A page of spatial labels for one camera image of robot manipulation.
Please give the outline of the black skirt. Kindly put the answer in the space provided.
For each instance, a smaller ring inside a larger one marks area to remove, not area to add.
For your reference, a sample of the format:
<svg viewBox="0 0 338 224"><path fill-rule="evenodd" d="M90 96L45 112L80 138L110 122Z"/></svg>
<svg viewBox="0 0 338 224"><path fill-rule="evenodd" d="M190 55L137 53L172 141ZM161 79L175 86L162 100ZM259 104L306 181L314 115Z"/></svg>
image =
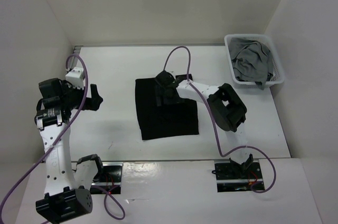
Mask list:
<svg viewBox="0 0 338 224"><path fill-rule="evenodd" d="M199 134L196 101L164 104L154 78L135 80L135 106L142 140Z"/></svg>

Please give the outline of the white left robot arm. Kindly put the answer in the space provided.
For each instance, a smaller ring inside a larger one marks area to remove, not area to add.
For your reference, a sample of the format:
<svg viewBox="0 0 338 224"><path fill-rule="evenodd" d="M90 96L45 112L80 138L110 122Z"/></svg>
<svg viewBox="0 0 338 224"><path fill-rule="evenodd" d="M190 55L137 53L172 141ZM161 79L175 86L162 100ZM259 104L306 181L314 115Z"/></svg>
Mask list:
<svg viewBox="0 0 338 224"><path fill-rule="evenodd" d="M44 198L35 203L36 211L50 223L63 223L92 212L92 181L105 176L97 154L79 158L72 169L70 156L70 120L73 110L99 109L103 98L96 84L91 97L75 81L52 78L39 83L42 99L37 106L35 123L43 139L46 164Z"/></svg>

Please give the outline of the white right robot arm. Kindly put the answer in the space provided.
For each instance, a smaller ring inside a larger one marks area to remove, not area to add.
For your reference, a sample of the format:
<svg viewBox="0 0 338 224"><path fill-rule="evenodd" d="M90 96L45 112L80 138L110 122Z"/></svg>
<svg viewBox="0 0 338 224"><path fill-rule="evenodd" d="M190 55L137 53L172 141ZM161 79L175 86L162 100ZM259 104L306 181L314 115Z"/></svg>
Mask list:
<svg viewBox="0 0 338 224"><path fill-rule="evenodd" d="M233 87L195 82L187 76L175 78L163 70L156 77L159 95L165 104L174 104L187 99L205 105L211 119L217 149L221 157L229 157L230 174L243 178L254 161L247 149L244 122L247 107Z"/></svg>

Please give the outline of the grey skirt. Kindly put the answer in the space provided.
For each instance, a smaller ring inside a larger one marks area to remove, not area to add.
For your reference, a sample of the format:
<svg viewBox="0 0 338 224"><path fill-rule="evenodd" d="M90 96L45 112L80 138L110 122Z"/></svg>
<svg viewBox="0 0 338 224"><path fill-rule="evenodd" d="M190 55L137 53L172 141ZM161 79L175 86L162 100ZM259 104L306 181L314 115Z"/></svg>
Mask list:
<svg viewBox="0 0 338 224"><path fill-rule="evenodd" d="M229 43L229 53L235 79L253 82L263 90L274 75L269 48L258 41L233 38Z"/></svg>

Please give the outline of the white perforated plastic basket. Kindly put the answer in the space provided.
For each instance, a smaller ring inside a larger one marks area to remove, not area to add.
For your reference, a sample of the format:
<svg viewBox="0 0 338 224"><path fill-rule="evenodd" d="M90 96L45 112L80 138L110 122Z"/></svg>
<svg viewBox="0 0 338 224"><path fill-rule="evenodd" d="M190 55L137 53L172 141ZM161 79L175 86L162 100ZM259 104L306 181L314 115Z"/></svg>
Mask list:
<svg viewBox="0 0 338 224"><path fill-rule="evenodd" d="M230 72L232 76L233 84L237 88L257 88L257 85L254 82L247 82L247 81L238 81L235 78L234 70L230 58L230 51L229 51L229 44L233 38L241 38L246 40L253 40L258 41L261 44L264 44L270 51L272 56L272 63L273 63L273 76L270 81L266 82L265 87L269 88L273 85L281 84L285 80L284 70L281 64L281 61L278 56L278 52L276 47L272 41L272 39L264 34L228 34L224 37L224 44L226 48L226 56L229 61Z"/></svg>

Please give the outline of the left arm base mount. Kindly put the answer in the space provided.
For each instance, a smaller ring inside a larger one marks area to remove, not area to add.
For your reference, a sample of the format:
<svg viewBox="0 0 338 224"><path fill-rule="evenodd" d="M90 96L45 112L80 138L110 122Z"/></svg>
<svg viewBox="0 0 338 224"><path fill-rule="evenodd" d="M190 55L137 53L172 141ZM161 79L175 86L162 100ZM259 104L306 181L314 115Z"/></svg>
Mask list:
<svg viewBox="0 0 338 224"><path fill-rule="evenodd" d="M112 195L121 194L122 174L122 162L103 162L102 172L97 174L93 179L90 188L91 194L103 194L103 192L94 188L94 186L98 186L105 191L110 191L109 193Z"/></svg>

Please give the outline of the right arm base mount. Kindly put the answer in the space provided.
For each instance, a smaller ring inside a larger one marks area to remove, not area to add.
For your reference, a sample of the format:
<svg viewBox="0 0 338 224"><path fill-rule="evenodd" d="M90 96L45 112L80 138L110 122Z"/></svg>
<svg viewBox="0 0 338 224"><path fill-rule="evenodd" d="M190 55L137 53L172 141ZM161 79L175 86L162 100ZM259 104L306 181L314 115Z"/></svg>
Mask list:
<svg viewBox="0 0 338 224"><path fill-rule="evenodd" d="M264 180L258 161L241 173L230 161L216 161L211 173L215 176L218 192L257 191L265 190Z"/></svg>

